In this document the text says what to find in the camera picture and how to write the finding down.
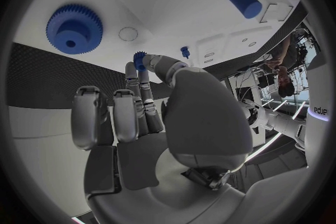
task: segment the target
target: glowing light strip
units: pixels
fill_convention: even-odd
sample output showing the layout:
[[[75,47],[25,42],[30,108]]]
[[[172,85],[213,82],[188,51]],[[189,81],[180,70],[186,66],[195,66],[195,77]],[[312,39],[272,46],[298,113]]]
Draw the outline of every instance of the glowing light strip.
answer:
[[[274,99],[269,100],[268,102],[266,102],[265,104],[263,104],[262,106],[266,106],[267,104],[269,104],[270,102],[272,102]]]
[[[270,141],[268,141],[267,144],[265,144],[263,147],[259,148],[256,152],[252,153],[250,156],[248,156],[245,160],[245,162],[250,161],[252,158],[257,156],[258,154],[262,153],[266,148],[268,148],[276,139],[278,139],[281,136],[281,133],[276,134]]]
[[[280,106],[278,106],[277,108],[275,108],[273,111],[277,111],[282,105],[284,105],[287,102],[287,100],[285,100],[284,102],[282,102],[282,104],[280,104]]]
[[[297,115],[300,113],[301,109],[303,108],[303,106],[305,105],[306,101],[304,101],[301,106],[298,108],[298,110],[295,112],[294,116],[292,117],[292,119],[295,119],[297,117]]]
[[[311,116],[313,116],[315,119],[320,119],[320,120],[323,120],[323,121],[325,121],[325,122],[328,122],[328,121],[329,121],[329,119],[326,118],[326,117],[324,117],[324,116],[316,115],[314,112],[312,112],[312,111],[310,110],[310,108],[308,108],[308,114],[311,115]]]
[[[80,221],[77,217],[72,217],[71,219],[77,222],[78,224],[85,224],[83,221]]]

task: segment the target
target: man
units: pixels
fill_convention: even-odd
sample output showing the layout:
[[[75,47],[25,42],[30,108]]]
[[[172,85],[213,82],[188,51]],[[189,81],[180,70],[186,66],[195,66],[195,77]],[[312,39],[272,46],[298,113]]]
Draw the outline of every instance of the man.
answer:
[[[266,61],[270,69],[277,69],[279,95],[284,98],[294,94],[294,85],[287,74],[297,59],[296,44],[293,34],[287,36],[282,42],[269,52],[273,59]]]

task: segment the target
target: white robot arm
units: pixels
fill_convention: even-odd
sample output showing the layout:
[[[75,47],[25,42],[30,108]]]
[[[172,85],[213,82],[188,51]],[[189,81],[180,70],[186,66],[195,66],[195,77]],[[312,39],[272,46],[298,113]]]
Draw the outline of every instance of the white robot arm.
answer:
[[[251,100],[239,102],[251,128],[262,127],[266,130],[276,130],[296,141],[296,147],[305,150],[305,121],[292,119],[291,116],[271,109],[266,109]]]

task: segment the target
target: small blue gear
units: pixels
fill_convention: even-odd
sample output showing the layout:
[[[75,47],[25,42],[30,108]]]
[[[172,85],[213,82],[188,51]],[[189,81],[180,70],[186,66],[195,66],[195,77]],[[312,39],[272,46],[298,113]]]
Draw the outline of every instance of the small blue gear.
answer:
[[[145,55],[146,55],[146,52],[136,52],[133,57],[134,66],[136,67],[136,70],[138,70],[139,72],[146,71],[146,68],[142,62],[142,59]]]
[[[100,44],[102,23],[89,8],[68,4],[51,16],[46,25],[46,36],[55,48],[64,53],[87,53]]]

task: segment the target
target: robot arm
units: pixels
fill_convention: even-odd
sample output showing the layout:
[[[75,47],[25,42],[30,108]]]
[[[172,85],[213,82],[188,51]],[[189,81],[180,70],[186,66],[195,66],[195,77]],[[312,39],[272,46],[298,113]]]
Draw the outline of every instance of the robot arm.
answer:
[[[297,143],[296,147],[303,151],[305,150],[304,129],[306,122],[300,122],[284,113],[263,108],[251,100],[243,99],[239,104],[251,128],[263,127],[266,130],[274,129],[277,132],[293,138]]]

